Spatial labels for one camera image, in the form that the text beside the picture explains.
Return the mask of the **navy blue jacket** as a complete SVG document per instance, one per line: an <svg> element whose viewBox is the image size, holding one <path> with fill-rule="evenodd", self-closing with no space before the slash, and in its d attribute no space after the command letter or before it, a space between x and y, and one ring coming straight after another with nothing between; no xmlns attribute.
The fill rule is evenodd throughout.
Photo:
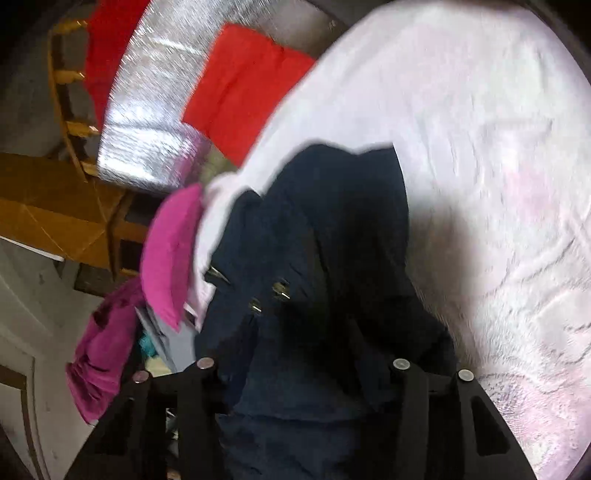
<svg viewBox="0 0 591 480"><path fill-rule="evenodd" d="M456 363L407 277L408 237L392 148L311 145L235 200L194 344L225 387L227 479L395 479L392 362L445 376Z"/></svg>

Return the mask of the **silver foil mat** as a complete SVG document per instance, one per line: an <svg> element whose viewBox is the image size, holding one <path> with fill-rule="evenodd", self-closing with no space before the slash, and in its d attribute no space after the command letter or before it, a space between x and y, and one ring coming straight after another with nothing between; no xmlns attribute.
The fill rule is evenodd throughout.
<svg viewBox="0 0 591 480"><path fill-rule="evenodd" d="M167 192L197 179L209 142L183 124L182 116L226 23L311 56L321 55L346 29L308 1L150 2L110 90L97 158L102 180Z"/></svg>

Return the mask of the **purple crumpled garment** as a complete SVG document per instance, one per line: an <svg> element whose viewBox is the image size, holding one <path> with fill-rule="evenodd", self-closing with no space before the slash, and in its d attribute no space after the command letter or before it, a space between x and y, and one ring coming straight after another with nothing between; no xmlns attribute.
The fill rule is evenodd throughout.
<svg viewBox="0 0 591 480"><path fill-rule="evenodd" d="M105 413L120 390L139 324L136 308L143 304L138 277L108 294L90 315L73 361L65 367L74 405L88 424Z"/></svg>

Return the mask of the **white textured bed sheet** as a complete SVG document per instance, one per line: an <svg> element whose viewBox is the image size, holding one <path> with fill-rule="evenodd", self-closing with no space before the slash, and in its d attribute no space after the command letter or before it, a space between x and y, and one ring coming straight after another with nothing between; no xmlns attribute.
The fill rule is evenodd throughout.
<svg viewBox="0 0 591 480"><path fill-rule="evenodd" d="M229 210L315 142L390 144L410 206L408 273L452 330L536 475L590 443L590 84L531 10L469 1L377 8L276 107L242 168L207 189L193 268Z"/></svg>

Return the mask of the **grey folded garment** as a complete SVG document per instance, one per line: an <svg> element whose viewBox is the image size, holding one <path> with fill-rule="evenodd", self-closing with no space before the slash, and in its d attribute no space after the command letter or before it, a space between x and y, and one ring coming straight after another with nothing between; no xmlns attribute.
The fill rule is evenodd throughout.
<svg viewBox="0 0 591 480"><path fill-rule="evenodd" d="M197 360L194 353L197 329L190 322L182 320L176 331L147 304L136 307L135 312L156 353L171 372L183 371Z"/></svg>

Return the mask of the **red cloth on rail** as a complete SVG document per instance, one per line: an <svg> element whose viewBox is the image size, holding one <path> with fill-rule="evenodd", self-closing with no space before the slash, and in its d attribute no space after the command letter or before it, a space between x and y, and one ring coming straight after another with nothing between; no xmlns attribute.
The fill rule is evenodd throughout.
<svg viewBox="0 0 591 480"><path fill-rule="evenodd" d="M103 0L87 20L85 88L92 99L98 129L104 124L109 94L127 44L149 0Z"/></svg>

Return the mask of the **teal garment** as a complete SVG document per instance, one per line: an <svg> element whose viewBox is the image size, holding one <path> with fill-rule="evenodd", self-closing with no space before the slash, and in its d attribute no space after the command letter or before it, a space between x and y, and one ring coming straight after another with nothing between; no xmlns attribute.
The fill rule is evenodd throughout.
<svg viewBox="0 0 591 480"><path fill-rule="evenodd" d="M139 338L138 345L143 361L159 356L150 336L146 332Z"/></svg>

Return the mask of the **magenta pillow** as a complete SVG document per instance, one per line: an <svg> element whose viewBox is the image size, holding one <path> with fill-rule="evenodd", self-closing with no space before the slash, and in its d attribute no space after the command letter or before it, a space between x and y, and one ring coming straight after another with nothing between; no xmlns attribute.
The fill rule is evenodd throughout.
<svg viewBox="0 0 591 480"><path fill-rule="evenodd" d="M197 227L204 208L198 184L169 194L143 242L139 276L147 303L174 331L184 317Z"/></svg>

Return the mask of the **red cushion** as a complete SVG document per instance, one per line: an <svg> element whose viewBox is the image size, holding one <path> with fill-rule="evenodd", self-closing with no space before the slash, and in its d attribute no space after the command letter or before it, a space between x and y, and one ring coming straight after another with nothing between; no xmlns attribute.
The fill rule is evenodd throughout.
<svg viewBox="0 0 591 480"><path fill-rule="evenodd" d="M183 112L233 165L242 166L283 97L314 66L304 52L238 24L216 37Z"/></svg>

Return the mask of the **wooden ladder rail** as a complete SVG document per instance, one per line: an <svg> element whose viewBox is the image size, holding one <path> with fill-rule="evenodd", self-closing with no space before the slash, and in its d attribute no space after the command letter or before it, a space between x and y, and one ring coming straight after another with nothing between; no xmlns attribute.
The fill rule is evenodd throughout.
<svg viewBox="0 0 591 480"><path fill-rule="evenodd" d="M85 19L64 19L50 28L47 37L48 85L61 134L61 145L84 183L92 177L98 177L97 160L88 155L86 144L89 140L98 140L100 130L95 120L82 118L75 113L71 93L74 87L84 86L86 75L82 67L69 67L64 53L66 40L86 33L87 28Z"/></svg>

